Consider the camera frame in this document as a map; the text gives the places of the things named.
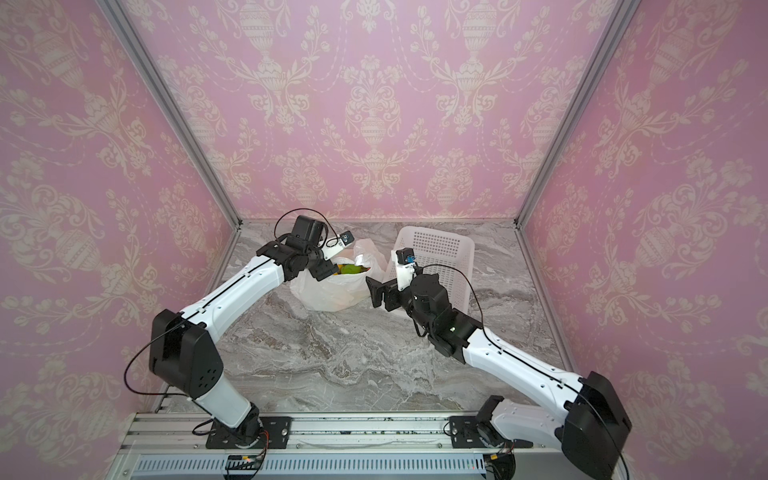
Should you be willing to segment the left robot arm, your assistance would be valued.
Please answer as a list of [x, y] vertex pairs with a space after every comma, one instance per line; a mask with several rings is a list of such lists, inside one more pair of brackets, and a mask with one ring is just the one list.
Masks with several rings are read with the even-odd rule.
[[263, 296], [300, 273], [323, 281], [338, 271], [332, 258], [353, 244], [325, 220], [300, 215], [290, 232], [260, 247], [232, 278], [179, 312], [168, 309], [152, 322], [149, 370], [207, 412], [239, 448], [262, 436], [258, 407], [226, 378], [218, 341]]

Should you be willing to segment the white plastic bag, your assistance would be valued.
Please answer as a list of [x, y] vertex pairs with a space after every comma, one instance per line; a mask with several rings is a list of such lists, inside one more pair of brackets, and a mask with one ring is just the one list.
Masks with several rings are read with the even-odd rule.
[[369, 238], [356, 240], [353, 247], [345, 248], [332, 258], [332, 263], [355, 264], [369, 268], [358, 275], [335, 275], [318, 282], [307, 271], [289, 283], [291, 293], [312, 311], [337, 312], [370, 300], [366, 278], [383, 281], [387, 260]]

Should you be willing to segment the green yellow mango toy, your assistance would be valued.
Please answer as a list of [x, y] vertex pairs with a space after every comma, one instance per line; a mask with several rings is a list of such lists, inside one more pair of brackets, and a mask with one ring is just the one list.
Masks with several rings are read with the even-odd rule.
[[338, 264], [339, 275], [358, 275], [369, 271], [368, 267], [355, 264]]

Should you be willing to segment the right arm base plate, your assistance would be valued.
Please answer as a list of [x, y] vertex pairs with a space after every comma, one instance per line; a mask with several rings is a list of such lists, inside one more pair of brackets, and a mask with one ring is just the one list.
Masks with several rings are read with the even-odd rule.
[[474, 416], [450, 416], [446, 432], [454, 449], [527, 449], [534, 446], [528, 440], [505, 439], [488, 421], [478, 421]]

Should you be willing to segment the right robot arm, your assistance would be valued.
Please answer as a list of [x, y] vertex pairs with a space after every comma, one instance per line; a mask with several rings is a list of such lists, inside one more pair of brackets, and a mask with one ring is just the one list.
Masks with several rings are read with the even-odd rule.
[[443, 356], [493, 375], [542, 407], [554, 421], [548, 436], [582, 473], [610, 479], [627, 466], [623, 448], [632, 423], [607, 377], [558, 369], [501, 340], [453, 307], [437, 274], [417, 274], [403, 288], [397, 280], [366, 284], [373, 307], [403, 310]]

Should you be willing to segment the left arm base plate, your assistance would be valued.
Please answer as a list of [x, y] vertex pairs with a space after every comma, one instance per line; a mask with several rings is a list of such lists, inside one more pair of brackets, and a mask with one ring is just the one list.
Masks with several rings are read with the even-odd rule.
[[287, 448], [292, 422], [290, 416], [261, 416], [258, 420], [246, 420], [241, 426], [233, 428], [214, 420], [205, 446], [209, 450], [283, 450]]

